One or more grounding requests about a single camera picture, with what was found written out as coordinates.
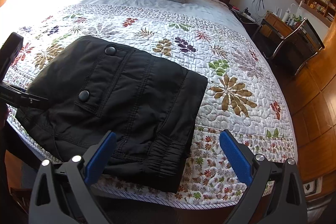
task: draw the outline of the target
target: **black chair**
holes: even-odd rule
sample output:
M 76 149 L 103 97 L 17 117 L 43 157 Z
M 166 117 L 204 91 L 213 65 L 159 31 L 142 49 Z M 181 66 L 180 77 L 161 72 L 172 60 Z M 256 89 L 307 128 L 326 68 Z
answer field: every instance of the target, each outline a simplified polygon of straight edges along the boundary
M 319 35 L 306 17 L 299 27 L 287 37 L 283 37 L 278 30 L 263 19 L 253 34 L 252 40 L 264 25 L 267 25 L 281 39 L 274 52 L 270 56 L 263 53 L 264 56 L 268 60 L 276 58 L 277 63 L 281 63 L 291 74 L 297 75 L 308 60 L 324 48 Z

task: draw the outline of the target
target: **chair metal frame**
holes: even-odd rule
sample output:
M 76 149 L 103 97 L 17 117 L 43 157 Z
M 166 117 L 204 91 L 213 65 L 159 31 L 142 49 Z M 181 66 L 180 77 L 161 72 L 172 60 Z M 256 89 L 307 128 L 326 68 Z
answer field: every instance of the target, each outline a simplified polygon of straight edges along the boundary
M 288 42 L 288 40 L 292 37 L 292 36 L 294 36 L 295 34 L 297 34 L 297 33 L 299 33 L 301 30 L 302 30 L 302 26 L 303 25 L 305 25 L 305 24 L 307 24 L 308 26 L 309 26 L 309 28 L 312 30 L 312 32 L 313 32 L 313 34 L 315 35 L 315 37 L 319 40 L 319 43 L 320 43 L 320 45 L 321 45 L 321 47 L 318 49 L 318 50 L 316 50 L 316 53 L 315 54 L 313 54 L 312 56 L 310 56 L 309 58 L 307 58 L 302 64 L 301 64 L 301 66 L 296 70 L 296 72 L 295 72 L 295 74 L 294 75 L 297 75 L 298 74 L 298 72 L 303 68 L 303 66 L 305 65 L 305 64 L 307 64 L 307 62 L 311 59 L 311 58 L 313 58 L 315 55 L 317 55 L 323 48 L 325 48 L 325 46 L 323 45 L 323 42 L 322 42 L 322 40 L 320 39 L 320 37 L 319 37 L 319 35 L 317 34 L 317 32 L 315 31 L 315 29 L 314 29 L 314 27 L 311 25 L 311 23 L 309 22 L 309 20 L 305 17 L 304 19 L 303 19 L 303 21 L 302 21 L 302 23 L 292 32 L 292 33 L 290 33 L 289 35 L 287 35 L 286 37 L 284 37 L 277 29 L 275 29 L 271 24 L 269 24 L 265 19 L 263 19 L 262 20 L 262 22 L 261 22 L 261 24 L 260 24 L 260 26 L 258 27 L 258 29 L 255 31 L 255 33 L 253 34 L 253 36 L 252 36 L 252 40 L 254 39 L 254 37 L 256 36 L 256 34 L 259 32 L 259 30 L 261 29 L 261 27 L 262 26 L 264 26 L 264 25 L 267 25 L 280 39 L 282 39 L 282 41 L 280 42 L 280 44 L 277 46 L 277 48 L 275 49 L 275 51 L 274 51 L 274 53 L 271 55 L 271 56 L 269 56 L 269 57 L 267 57 L 266 55 L 265 55 L 265 53 L 263 53 L 263 55 L 264 55 L 264 57 L 266 58 L 266 59 L 269 59 L 269 60 L 272 60 L 272 59 L 274 59 L 275 58 L 275 56 L 277 55 L 277 53 L 279 52 L 279 50 L 283 47 L 283 45 L 286 43 L 286 42 Z M 307 36 L 306 36 L 306 34 L 305 35 L 303 35 L 303 38 L 305 38 L 306 39 L 306 41 L 308 42 L 308 43 L 310 43 L 311 45 L 312 45 L 312 43 L 311 43 L 311 41 L 307 38 Z

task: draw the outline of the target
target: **floral quilt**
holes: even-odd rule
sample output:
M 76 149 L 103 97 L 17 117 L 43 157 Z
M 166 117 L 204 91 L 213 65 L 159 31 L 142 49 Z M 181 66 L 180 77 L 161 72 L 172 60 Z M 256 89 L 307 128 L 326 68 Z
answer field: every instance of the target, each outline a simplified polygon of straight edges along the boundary
M 23 88 L 83 35 L 136 47 L 208 78 L 178 192 L 163 193 L 106 175 L 95 185 L 102 191 L 178 208 L 236 204 L 246 185 L 239 182 L 219 145 L 224 129 L 268 160 L 294 157 L 291 119 L 275 78 L 254 45 L 223 25 L 149 8 L 84 4 L 68 6 L 18 33 L 24 46 L 5 81 Z M 27 134 L 15 112 L 10 109 L 8 121 L 17 132 L 44 157 L 58 162 Z M 271 188 L 268 184 L 265 194 Z

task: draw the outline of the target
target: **silver screw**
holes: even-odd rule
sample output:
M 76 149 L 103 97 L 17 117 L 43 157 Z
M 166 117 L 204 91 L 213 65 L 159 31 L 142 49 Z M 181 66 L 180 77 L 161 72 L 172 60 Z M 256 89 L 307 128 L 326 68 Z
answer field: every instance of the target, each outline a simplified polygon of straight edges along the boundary
M 289 158 L 287 161 L 288 161 L 288 163 L 290 165 L 294 165 L 295 164 L 295 160 L 293 160 L 292 158 Z
M 43 165 L 43 166 L 47 166 L 48 164 L 50 164 L 50 161 L 49 161 L 49 160 L 44 160 L 44 161 L 42 162 L 42 165 Z
M 80 155 L 76 155 L 72 157 L 72 161 L 73 162 L 79 162 L 82 159 L 82 157 Z
M 255 158 L 256 158 L 256 160 L 258 160 L 258 161 L 263 161 L 263 160 L 265 159 L 265 157 L 264 157 L 262 154 L 256 154 L 256 155 L 255 155 Z

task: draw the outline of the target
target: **snap button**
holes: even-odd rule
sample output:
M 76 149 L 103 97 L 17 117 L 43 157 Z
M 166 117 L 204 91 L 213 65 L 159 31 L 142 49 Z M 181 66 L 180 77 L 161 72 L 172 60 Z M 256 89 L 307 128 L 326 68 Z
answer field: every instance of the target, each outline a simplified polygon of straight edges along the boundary
M 105 54 L 106 55 L 115 55 L 116 49 L 114 47 L 108 47 L 105 49 Z
M 87 90 L 83 90 L 79 93 L 78 99 L 81 102 L 86 102 L 89 99 L 90 93 Z

